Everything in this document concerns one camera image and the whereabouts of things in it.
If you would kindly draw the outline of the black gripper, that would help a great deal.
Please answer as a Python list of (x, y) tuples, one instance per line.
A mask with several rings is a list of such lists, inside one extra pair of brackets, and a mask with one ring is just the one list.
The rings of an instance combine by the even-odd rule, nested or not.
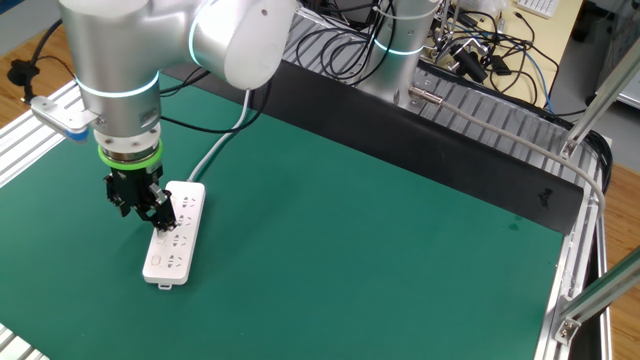
[(151, 221), (157, 230), (172, 231), (177, 226), (172, 194), (158, 186), (162, 175), (162, 167), (112, 168), (104, 178), (107, 199), (119, 210), (121, 217), (126, 217), (134, 209), (143, 221)]

